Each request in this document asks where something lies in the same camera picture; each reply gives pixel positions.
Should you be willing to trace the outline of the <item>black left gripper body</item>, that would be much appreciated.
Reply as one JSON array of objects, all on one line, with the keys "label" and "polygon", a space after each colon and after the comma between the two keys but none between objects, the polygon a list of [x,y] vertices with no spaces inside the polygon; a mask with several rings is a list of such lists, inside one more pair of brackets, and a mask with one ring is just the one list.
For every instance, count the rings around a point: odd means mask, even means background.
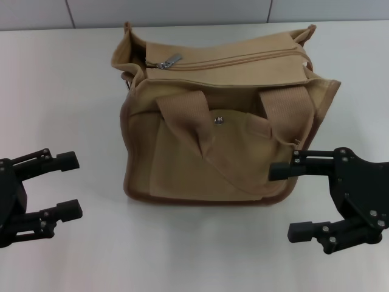
[{"label": "black left gripper body", "polygon": [[27,194],[17,175],[23,158],[1,159],[1,242],[14,242],[26,213]]}]

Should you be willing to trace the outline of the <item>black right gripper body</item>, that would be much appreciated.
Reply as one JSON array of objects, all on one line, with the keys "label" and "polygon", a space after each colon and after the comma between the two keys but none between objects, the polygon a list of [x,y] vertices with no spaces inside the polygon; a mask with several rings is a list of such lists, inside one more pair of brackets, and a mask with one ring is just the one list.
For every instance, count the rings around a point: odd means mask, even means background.
[{"label": "black right gripper body", "polygon": [[330,196],[343,219],[367,243],[388,228],[388,163],[368,162],[349,148],[334,150]]}]

